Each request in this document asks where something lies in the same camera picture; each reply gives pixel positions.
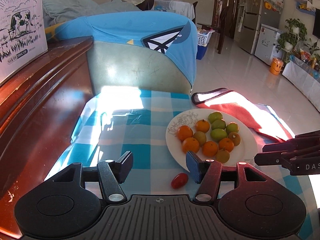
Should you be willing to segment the yellow orange jujube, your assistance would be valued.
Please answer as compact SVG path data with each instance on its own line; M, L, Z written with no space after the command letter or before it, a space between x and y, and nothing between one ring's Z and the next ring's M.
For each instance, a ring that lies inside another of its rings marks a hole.
M217 154L215 155L215 160L224 164L230 159L230 153L226 149L220 149L217 151Z

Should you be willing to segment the orange mandarin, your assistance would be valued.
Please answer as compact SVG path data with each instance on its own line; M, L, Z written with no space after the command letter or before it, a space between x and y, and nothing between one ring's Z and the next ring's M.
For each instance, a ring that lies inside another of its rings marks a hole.
M219 150L219 147L216 142L214 141L207 141L202 146L202 153L206 157L214 157Z
M207 133L210 130L210 123L207 120L199 120L195 124L195 130L197 132Z
M186 138L182 142L182 151L187 153L191 151L193 153L197 153L200 150L200 143L193 137Z
M228 152L232 152L234 149L234 142L229 138L223 138L218 143L220 150L226 150Z
M193 136L193 130L187 126L183 125L177 129L176 137L183 142L187 138L191 138Z

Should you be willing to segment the red cherry tomato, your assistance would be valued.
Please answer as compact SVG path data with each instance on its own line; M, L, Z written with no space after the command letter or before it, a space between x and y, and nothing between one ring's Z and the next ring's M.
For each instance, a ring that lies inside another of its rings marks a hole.
M180 189L184 187L189 180L189 177L186 173L179 173L172 181L171 187L173 189Z

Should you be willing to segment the yellow green jujube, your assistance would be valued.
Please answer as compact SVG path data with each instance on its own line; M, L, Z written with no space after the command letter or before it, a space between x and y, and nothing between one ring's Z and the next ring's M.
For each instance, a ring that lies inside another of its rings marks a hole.
M202 147L207 142L207 137L204 132L197 131L194 133L193 138L199 142L199 145Z

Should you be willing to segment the yellow brown jujube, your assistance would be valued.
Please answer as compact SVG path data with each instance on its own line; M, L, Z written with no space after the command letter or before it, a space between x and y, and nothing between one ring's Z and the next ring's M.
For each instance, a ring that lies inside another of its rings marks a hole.
M240 145L241 137L237 132L229 133L228 138L231 139L235 147Z

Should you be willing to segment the white tv cabinet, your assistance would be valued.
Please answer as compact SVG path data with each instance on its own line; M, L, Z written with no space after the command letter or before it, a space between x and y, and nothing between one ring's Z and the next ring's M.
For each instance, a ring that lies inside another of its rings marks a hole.
M319 72L295 56L284 67L282 75L287 78L319 111Z

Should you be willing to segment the red fleece cloth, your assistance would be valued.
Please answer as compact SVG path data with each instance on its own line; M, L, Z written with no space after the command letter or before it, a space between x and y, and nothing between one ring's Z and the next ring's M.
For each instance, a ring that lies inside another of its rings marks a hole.
M275 142L292 139L288 129L262 106L255 105L240 93L227 88L208 92L197 92L191 96L198 108L213 109L229 114L240 120L248 128L271 138Z

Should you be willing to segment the orange smiley bucket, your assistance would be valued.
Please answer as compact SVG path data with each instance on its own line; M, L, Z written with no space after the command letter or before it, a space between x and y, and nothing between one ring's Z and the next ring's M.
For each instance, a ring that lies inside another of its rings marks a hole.
M281 59L274 57L272 59L271 65L270 65L269 72L273 75L278 76L280 74L280 71L281 71L283 65L284 65L284 63Z

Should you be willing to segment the small white freezer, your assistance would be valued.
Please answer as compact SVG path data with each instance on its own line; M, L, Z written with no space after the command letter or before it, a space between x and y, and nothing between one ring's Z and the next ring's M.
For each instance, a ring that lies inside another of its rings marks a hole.
M276 57L281 59L283 51L277 51L278 38L283 32L277 28L262 24L260 27L259 38L254 52L255 57L271 65L272 60Z

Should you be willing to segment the potted green plant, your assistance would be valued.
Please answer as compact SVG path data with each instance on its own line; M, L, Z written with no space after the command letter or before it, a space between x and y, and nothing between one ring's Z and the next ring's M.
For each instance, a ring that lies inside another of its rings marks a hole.
M283 62L289 63L290 56L299 41L306 41L308 34L305 24L298 18L289 18L285 20L285 32L281 33L277 39L277 52L282 51Z

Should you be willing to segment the black television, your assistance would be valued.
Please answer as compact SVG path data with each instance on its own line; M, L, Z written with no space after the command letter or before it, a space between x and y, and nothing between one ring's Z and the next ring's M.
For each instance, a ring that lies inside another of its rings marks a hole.
M319 14L315 15L312 34L313 36L320 38L320 15Z

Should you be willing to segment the white plastic basket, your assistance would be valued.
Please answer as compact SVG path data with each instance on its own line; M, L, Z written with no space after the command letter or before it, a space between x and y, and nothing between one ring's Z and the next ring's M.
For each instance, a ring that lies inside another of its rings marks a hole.
M198 45L202 47L206 47L209 44L210 38L214 30L203 30L199 29L197 31Z

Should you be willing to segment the blue sailboat blanket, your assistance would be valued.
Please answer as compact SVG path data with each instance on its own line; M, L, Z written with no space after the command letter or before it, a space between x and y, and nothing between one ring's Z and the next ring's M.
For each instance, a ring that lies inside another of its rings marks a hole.
M127 11L92 16L52 25L48 41L91 36L94 41L131 44L164 54L191 85L196 78L197 28L189 18L165 11Z

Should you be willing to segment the white clothed dining table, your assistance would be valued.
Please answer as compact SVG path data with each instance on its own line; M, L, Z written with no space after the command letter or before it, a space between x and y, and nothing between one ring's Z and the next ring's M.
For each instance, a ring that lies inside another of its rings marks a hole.
M184 1L155 0L153 9L157 11L174 12L176 14L185 16L190 20L194 20L196 18L193 4Z

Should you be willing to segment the grey green pillow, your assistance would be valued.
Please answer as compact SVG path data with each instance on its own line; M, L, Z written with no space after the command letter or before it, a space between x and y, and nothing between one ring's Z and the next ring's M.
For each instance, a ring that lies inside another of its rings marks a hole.
M103 4L93 0L42 0L42 10L46 28L81 16L140 11L135 5L122 0L112 0Z

